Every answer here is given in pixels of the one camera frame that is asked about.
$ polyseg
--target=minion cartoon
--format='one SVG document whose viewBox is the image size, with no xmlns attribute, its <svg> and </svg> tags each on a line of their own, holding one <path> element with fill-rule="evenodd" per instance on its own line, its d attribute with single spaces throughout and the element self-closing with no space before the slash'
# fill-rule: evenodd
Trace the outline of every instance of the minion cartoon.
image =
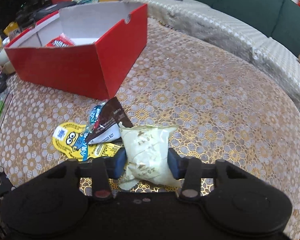
<svg viewBox="0 0 300 240">
<path fill-rule="evenodd" d="M 66 144 L 69 145 L 73 151 L 79 151 L 82 148 L 83 143 L 83 133 L 71 132 L 66 139 Z"/>
</svg>

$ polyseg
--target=cardboard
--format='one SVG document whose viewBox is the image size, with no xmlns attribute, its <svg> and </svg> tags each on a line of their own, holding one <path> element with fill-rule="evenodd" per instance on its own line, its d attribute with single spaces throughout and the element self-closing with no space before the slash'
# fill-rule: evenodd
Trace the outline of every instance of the cardboard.
<svg viewBox="0 0 300 240">
<path fill-rule="evenodd" d="M 73 47 L 45 47 L 61 33 Z M 147 42 L 147 5 L 104 2 L 50 14 L 5 48 L 24 81 L 95 99 L 115 96 Z"/>
</svg>

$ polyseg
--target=yellow wrapper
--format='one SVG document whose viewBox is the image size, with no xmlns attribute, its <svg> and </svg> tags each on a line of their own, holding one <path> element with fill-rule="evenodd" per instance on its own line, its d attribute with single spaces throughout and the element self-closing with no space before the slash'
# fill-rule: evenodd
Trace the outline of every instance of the yellow wrapper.
<svg viewBox="0 0 300 240">
<path fill-rule="evenodd" d="M 113 157 L 120 149 L 120 146 L 113 143 L 87 145 L 84 141 L 85 127 L 85 125 L 72 122 L 59 125 L 52 137 L 54 147 L 68 158 L 75 158 L 79 161 L 85 161 L 91 157 Z"/>
</svg>

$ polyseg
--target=gold floral pattern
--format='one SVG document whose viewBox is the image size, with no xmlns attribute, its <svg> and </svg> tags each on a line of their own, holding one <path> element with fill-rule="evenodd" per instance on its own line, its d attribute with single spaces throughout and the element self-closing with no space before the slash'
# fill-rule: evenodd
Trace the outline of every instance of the gold floral pattern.
<svg viewBox="0 0 300 240">
<path fill-rule="evenodd" d="M 13 100 L 0 133 L 0 165 L 18 186 L 66 159 L 51 143 L 55 127 L 86 122 L 98 101 L 8 80 Z M 300 237 L 300 113 L 265 74 L 238 57 L 149 18 L 148 44 L 117 97 L 134 125 L 178 124 L 169 140 L 181 156 L 226 159 L 284 191 L 293 203 L 285 232 Z M 116 181 L 110 185 L 118 191 Z M 80 188 L 91 194 L 91 179 Z M 202 195 L 213 190 L 202 179 Z M 133 192 L 175 190 L 139 182 Z"/>
</svg>

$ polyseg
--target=crumpled plastic bag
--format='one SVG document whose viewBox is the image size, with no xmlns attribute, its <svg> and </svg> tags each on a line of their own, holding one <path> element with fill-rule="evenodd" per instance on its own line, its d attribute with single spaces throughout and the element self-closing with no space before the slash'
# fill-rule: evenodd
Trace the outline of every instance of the crumpled plastic bag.
<svg viewBox="0 0 300 240">
<path fill-rule="evenodd" d="M 141 179 L 154 184 L 180 187 L 169 169 L 168 140 L 178 129 L 177 125 L 153 126 L 141 125 L 126 128 L 119 123 L 128 164 L 119 180 L 119 187 L 129 190 Z"/>
</svg>

